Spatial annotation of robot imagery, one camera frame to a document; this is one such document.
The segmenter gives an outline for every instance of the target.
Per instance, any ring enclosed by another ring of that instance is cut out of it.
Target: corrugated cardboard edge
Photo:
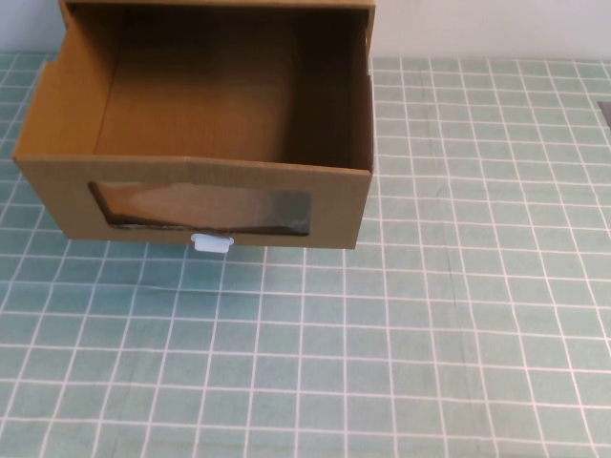
[[[59,8],[66,27],[70,23],[70,5],[77,3],[93,3],[92,0],[58,0]],[[368,12],[367,25],[367,56],[373,37],[373,22],[375,19],[375,3],[373,0],[95,0],[95,3],[122,4],[122,5],[202,5],[202,6],[231,6],[231,7],[301,7],[301,8],[347,8],[363,9]]]

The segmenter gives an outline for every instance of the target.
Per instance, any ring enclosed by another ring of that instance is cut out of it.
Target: box window cutout
[[[307,236],[311,197],[300,191],[192,183],[90,183],[109,225],[216,234]]]

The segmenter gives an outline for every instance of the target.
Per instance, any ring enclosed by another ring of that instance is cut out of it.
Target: white tab
[[[208,236],[206,234],[194,234],[191,240],[195,243],[196,251],[206,253],[227,253],[229,247],[233,245],[233,239],[230,237]]]

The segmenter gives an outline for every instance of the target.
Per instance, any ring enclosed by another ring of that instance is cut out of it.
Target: open cardboard box
[[[14,160],[68,237],[354,247],[370,0],[62,6]]]

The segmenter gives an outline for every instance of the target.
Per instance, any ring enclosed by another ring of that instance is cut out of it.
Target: white wall
[[[611,58],[610,0],[377,0],[373,55]],[[56,0],[0,0],[0,51],[56,51]]]

